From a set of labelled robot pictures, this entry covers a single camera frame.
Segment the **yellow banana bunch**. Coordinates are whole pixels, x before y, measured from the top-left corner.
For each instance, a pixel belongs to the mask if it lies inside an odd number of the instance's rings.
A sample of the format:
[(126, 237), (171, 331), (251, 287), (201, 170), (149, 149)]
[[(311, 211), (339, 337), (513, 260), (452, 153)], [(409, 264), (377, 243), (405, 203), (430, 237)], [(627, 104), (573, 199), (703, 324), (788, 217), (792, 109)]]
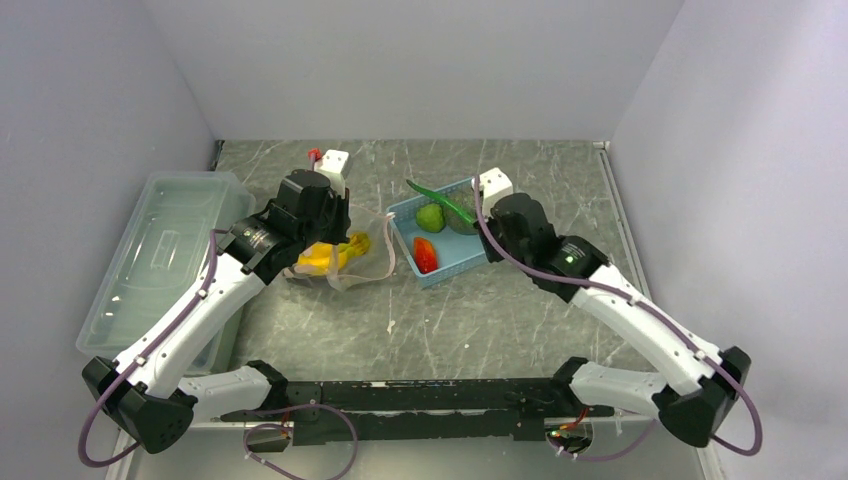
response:
[(350, 260), (365, 255), (370, 245), (370, 237), (362, 231), (354, 232), (347, 243), (315, 243), (299, 255), (293, 271), (297, 274), (325, 276), (331, 268), (340, 270)]

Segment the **light blue plastic basket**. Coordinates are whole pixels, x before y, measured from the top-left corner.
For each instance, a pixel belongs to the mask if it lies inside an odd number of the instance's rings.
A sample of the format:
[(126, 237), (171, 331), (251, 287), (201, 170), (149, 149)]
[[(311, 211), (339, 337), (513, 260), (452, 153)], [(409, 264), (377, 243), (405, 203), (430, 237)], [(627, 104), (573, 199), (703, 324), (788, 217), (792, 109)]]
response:
[[(433, 200), (418, 194), (406, 200), (390, 205), (387, 213), (392, 213), (390, 228), (400, 256), (411, 267), (414, 277), (422, 288), (428, 288), (451, 277), (459, 275), (487, 262), (483, 245), (476, 235), (462, 235), (446, 226), (441, 232), (431, 233), (422, 230), (416, 223), (417, 211), (432, 204)], [(434, 247), (438, 269), (430, 273), (421, 273), (414, 258), (414, 239), (427, 239)]]

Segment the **green chili pepper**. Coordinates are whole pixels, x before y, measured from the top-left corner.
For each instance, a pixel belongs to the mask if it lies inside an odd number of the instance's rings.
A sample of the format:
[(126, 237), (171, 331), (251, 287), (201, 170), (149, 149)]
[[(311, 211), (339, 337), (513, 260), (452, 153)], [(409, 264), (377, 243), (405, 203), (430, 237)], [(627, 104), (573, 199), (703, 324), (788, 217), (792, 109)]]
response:
[(468, 209), (464, 208), (459, 203), (449, 199), (446, 195), (441, 194), (441, 193), (436, 192), (436, 191), (433, 191), (433, 190), (429, 190), (429, 189), (427, 189), (427, 188), (425, 188), (421, 185), (418, 185), (417, 183), (413, 182), (410, 179), (406, 179), (405, 182), (410, 188), (412, 188), (417, 193), (419, 193), (419, 194), (423, 195), (424, 197), (430, 199), (431, 201), (441, 205), (442, 207), (445, 207), (448, 210), (452, 211), (454, 214), (456, 214), (467, 225), (469, 225), (469, 226), (475, 225), (475, 223), (476, 223), (475, 216), (472, 215)]

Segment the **clear zip top bag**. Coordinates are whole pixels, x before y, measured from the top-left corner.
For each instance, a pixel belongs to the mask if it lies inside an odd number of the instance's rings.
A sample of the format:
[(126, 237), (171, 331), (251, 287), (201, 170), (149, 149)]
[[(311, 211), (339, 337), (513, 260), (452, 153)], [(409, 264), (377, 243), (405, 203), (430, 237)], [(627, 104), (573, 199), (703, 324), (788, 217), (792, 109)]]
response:
[(390, 229), (394, 214), (353, 204), (349, 215), (351, 226), (346, 242), (314, 244), (299, 256), (293, 267), (283, 271), (283, 276), (301, 283), (323, 279), (338, 291), (388, 279), (397, 264)]

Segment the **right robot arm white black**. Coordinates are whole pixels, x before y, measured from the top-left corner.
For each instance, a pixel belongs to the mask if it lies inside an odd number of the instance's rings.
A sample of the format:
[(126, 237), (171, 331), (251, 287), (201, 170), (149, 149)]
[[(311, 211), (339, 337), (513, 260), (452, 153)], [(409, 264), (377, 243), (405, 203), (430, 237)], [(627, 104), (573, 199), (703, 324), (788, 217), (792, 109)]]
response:
[(763, 426), (744, 389), (751, 359), (743, 350), (722, 350), (683, 328), (591, 242), (557, 234), (529, 195), (506, 195), (489, 210), (484, 198), (474, 196), (490, 261), (510, 262), (538, 288), (601, 320), (655, 369), (616, 369), (572, 357), (552, 377), (557, 411), (574, 415), (583, 407), (614, 407), (659, 422), (693, 447), (715, 441), (740, 455), (759, 452)]

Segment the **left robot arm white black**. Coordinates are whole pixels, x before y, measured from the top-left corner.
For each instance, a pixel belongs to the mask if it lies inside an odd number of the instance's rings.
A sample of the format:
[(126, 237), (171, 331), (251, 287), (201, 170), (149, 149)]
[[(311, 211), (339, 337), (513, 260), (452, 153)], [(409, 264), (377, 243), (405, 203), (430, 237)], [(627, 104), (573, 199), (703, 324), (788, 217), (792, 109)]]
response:
[(104, 413), (150, 454), (174, 443), (195, 421), (239, 411), (264, 420), (289, 404), (288, 381), (255, 360), (237, 370), (189, 378), (199, 352), (248, 300), (318, 242), (338, 245), (350, 226), (349, 191), (339, 173), (298, 169), (284, 177), (264, 209), (209, 237), (209, 262), (198, 279), (129, 348), (92, 358), (82, 378), (96, 399), (78, 440), (84, 464), (89, 430)]

